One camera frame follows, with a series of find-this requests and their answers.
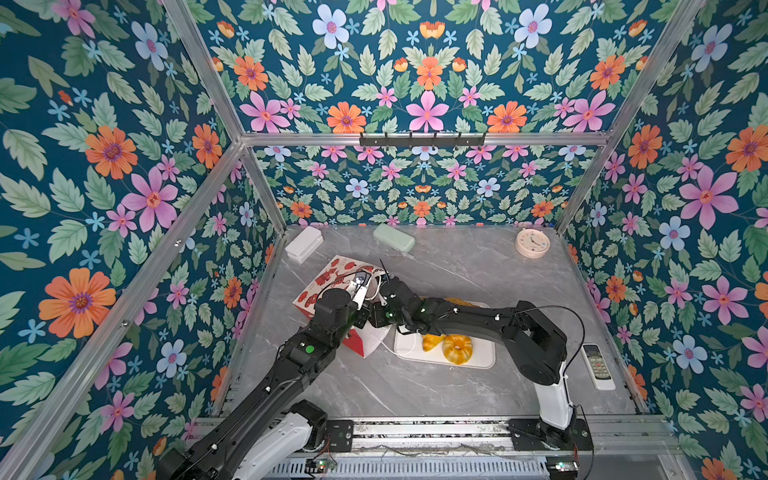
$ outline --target white remote control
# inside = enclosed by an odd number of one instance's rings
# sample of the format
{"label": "white remote control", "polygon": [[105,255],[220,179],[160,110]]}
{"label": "white remote control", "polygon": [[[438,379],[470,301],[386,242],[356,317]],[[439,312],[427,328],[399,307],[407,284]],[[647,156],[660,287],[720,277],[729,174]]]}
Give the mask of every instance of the white remote control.
{"label": "white remote control", "polygon": [[598,390],[615,390],[616,385],[611,378],[611,372],[608,371],[608,366],[605,364],[600,347],[594,343],[585,343],[581,347],[581,355],[592,375],[594,387]]}

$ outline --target white tray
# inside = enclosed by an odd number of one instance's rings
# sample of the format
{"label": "white tray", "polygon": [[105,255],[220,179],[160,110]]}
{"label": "white tray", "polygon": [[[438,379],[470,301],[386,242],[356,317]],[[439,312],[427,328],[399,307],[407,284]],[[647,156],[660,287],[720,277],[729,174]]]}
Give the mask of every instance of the white tray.
{"label": "white tray", "polygon": [[[480,302],[472,302],[476,306],[488,308],[488,305]],[[394,353],[401,359],[414,360],[416,362],[439,363],[450,366],[466,366],[471,369],[489,369],[496,363],[495,343],[490,340],[469,337],[472,339],[472,357],[467,363],[456,365],[449,362],[442,354],[442,343],[425,352],[422,348],[422,336],[418,333],[401,335],[395,331]]]}

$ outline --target flower center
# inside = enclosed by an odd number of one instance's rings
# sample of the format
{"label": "flower center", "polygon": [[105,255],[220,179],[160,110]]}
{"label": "flower center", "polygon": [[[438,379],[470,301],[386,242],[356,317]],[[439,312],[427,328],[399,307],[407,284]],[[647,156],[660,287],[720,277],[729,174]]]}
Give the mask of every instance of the flower center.
{"label": "flower center", "polygon": [[78,293],[69,301],[69,306],[75,313],[83,313],[91,305],[91,296],[87,293]]}
{"label": "flower center", "polygon": [[160,194],[158,192],[152,192],[152,194],[147,197],[147,206],[149,208],[157,208],[161,201]]}
{"label": "flower center", "polygon": [[104,156],[109,160],[110,162],[114,162],[120,156],[123,154],[123,150],[120,148],[120,145],[118,144],[109,144],[104,149]]}
{"label": "flower center", "polygon": [[751,141],[750,143],[744,145],[744,154],[746,156],[752,157],[756,151],[757,151],[757,142]]}

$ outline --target gray marble table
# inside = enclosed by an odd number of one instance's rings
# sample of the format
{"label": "gray marble table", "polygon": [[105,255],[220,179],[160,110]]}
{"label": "gray marble table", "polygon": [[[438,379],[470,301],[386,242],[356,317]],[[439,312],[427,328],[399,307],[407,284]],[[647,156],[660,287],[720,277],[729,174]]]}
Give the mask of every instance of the gray marble table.
{"label": "gray marble table", "polygon": [[[373,239],[373,227],[323,229],[323,244],[303,264],[285,254],[254,330],[249,356],[239,385],[230,396],[239,403],[264,377],[276,348],[306,324],[292,302],[334,255],[370,263],[384,261],[392,275],[408,283],[420,296],[454,296],[487,303],[491,307],[528,300],[535,305],[559,304],[579,312],[586,324],[588,342],[601,346],[617,388],[597,391],[584,361],[577,358],[568,369],[572,400],[587,413],[635,413],[635,404],[612,358],[602,320],[596,318],[591,298],[568,258],[561,239],[552,229],[547,255],[524,258],[515,249],[515,227],[410,228],[402,231],[416,238],[409,254]],[[293,239],[299,228],[288,230]],[[576,351],[581,326],[566,310],[545,311],[568,336],[568,356]],[[394,331],[384,340],[392,348]],[[342,347],[336,360],[303,393],[330,416],[409,415],[536,415],[538,400],[531,382],[523,378],[503,346],[496,345],[496,362],[490,369],[470,369],[400,359],[381,346],[368,358]]]}

